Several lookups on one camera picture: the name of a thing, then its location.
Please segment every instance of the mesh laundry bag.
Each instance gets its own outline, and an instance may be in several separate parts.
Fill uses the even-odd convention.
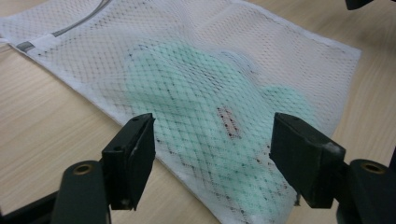
[[[223,223],[286,221],[274,113],[331,135],[360,57],[232,0],[52,0],[0,34],[118,123],[153,113],[158,159]]]

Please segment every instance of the table surface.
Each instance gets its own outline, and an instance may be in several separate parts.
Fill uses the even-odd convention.
[[[1,0],[8,16],[46,0]],[[343,0],[256,0],[306,30],[361,49],[343,117],[332,139],[346,162],[389,164],[396,145],[396,3],[376,0],[347,11]],[[49,71],[0,46],[0,206],[7,214],[59,188],[69,165],[100,159],[120,126]],[[335,207],[304,202],[288,223],[335,223]],[[137,212],[112,212],[113,223],[218,223],[210,211],[154,162]]]

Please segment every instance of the mesh netting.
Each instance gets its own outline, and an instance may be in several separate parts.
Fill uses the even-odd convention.
[[[158,158],[221,222],[285,222],[295,192],[268,156],[274,114],[332,134],[359,51],[230,0],[112,0],[48,35],[99,4],[49,1],[0,34],[31,41],[29,57],[120,124],[153,113]]]

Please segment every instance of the wooden table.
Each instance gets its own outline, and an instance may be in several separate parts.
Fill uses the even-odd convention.
[[[46,0],[2,0],[7,16]],[[305,29],[362,50],[333,140],[357,158],[389,164],[396,145],[396,3],[347,11],[343,0],[257,0]],[[0,47],[0,206],[7,214],[59,188],[62,172],[98,160],[120,126],[37,63]],[[296,207],[289,223],[335,223],[332,210]],[[164,166],[154,162],[137,212],[114,223],[217,223]]]

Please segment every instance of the zipper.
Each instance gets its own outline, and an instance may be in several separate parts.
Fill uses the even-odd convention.
[[[50,35],[53,35],[53,37],[57,37],[59,35],[63,35],[64,33],[70,31],[71,29],[76,28],[77,26],[81,25],[82,23],[84,23],[85,21],[90,20],[92,17],[94,17],[97,13],[99,13],[100,11],[102,11],[103,8],[105,8],[112,0],[102,0],[102,2],[99,4],[99,6],[87,17],[85,17],[84,19],[82,19],[81,21],[78,21],[60,31],[56,31],[54,33],[51,33]],[[27,51],[29,51],[30,49],[34,49],[35,45],[33,45],[30,41],[25,41],[23,43],[20,43],[19,45],[17,45],[17,49],[19,49],[22,52],[27,53]]]

